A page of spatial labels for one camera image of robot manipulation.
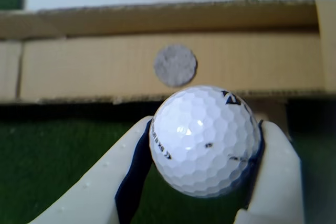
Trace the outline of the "white gripper finger with navy pad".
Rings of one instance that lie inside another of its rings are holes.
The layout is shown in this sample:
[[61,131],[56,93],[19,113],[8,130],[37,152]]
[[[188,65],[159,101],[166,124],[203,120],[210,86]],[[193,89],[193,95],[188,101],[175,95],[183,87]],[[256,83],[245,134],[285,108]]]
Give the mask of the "white gripper finger with navy pad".
[[145,116],[136,122],[73,186],[31,222],[118,223],[114,197],[151,119]]
[[281,128],[259,123],[264,152],[246,207],[235,223],[302,223],[301,159]]

